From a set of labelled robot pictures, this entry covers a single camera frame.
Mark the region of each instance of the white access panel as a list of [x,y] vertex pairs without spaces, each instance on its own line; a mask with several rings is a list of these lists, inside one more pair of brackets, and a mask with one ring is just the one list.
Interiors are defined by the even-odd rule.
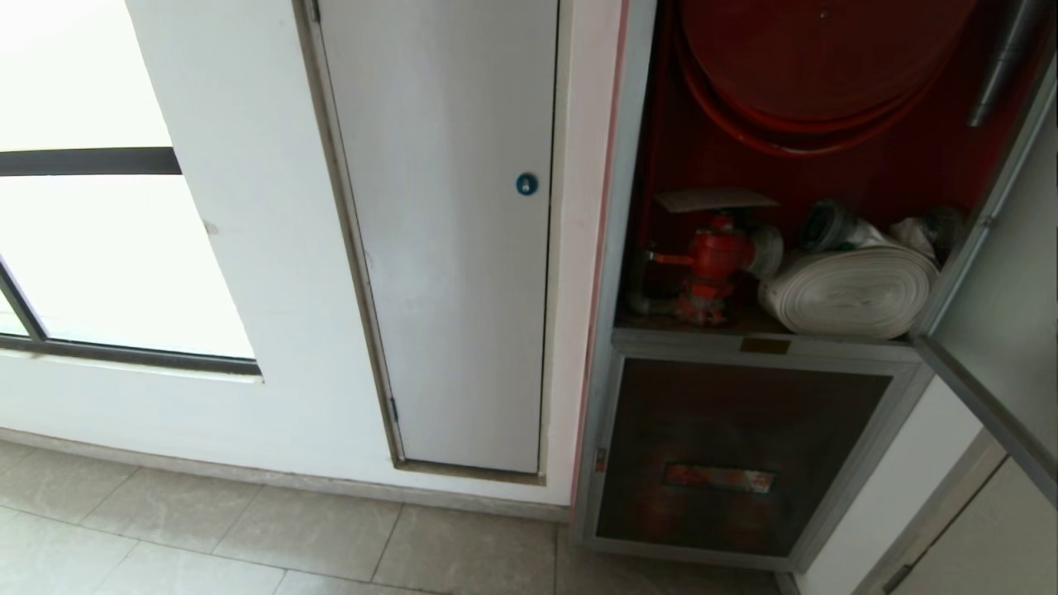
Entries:
[[535,472],[557,0],[320,4],[404,455]]

